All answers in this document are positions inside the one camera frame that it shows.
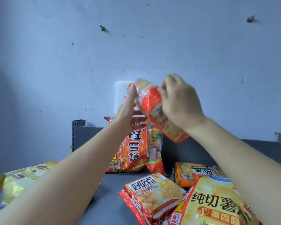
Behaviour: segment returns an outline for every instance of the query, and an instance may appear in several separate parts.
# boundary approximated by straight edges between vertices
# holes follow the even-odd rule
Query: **cookie package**
[[[225,173],[218,166],[204,166],[189,162],[175,162],[175,182],[180,187],[190,188],[193,185],[193,175],[224,176]]]
[[[2,189],[3,192],[2,204],[9,204],[29,185],[58,163],[59,161],[47,162],[3,174],[0,179],[0,189]]]
[[[158,225],[179,204],[186,191],[161,174],[126,184],[119,195],[141,225]]]
[[[193,175],[194,185],[162,225],[262,225],[223,176]]]
[[[113,118],[105,117],[105,120],[112,122]],[[161,159],[163,133],[148,120],[142,124],[146,127],[132,131],[124,139],[106,172],[135,172],[146,168],[166,175]]]
[[[180,142],[189,137],[182,129],[174,125],[162,111],[160,88],[145,79],[136,79],[132,83],[137,90],[136,106],[173,142]]]

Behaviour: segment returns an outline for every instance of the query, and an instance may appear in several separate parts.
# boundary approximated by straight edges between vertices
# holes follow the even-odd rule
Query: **person's left hand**
[[[133,115],[143,115],[140,110],[134,110],[134,100],[136,98],[136,94],[136,87],[132,85],[130,87],[129,98],[123,105],[120,106],[116,117],[114,118],[114,121],[121,123],[124,132],[127,133],[126,135],[130,134],[132,130],[141,129],[146,126],[146,124],[135,125],[137,122],[143,122],[147,120],[146,117],[133,117]]]

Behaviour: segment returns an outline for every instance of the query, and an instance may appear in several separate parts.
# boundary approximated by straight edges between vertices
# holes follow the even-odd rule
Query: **hand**
[[[196,90],[176,74],[167,75],[161,86],[162,111],[185,132],[206,119]]]
[[[143,122],[147,120],[146,117],[133,117],[133,115],[143,115],[143,113],[140,110],[134,110],[134,100],[136,98],[137,92],[134,85],[132,85],[130,88],[129,98],[123,105],[120,106],[113,121],[121,123],[120,125],[123,127],[126,136],[129,135],[132,130],[141,129],[146,126],[146,124],[135,125],[136,122]]]

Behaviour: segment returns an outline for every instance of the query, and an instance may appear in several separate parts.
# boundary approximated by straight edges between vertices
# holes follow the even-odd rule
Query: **blue wall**
[[[72,120],[107,125],[117,79],[172,72],[236,136],[275,140],[281,0],[0,0],[0,175],[66,157]]]

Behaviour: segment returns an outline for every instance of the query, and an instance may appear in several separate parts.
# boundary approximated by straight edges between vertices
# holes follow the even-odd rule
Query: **wall screw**
[[[255,15],[254,16],[250,16],[249,18],[247,18],[247,22],[248,23],[252,22],[254,20],[254,17],[255,17]]]
[[[100,28],[101,28],[101,31],[105,31],[106,28],[104,26],[102,26],[101,24],[99,24]]]

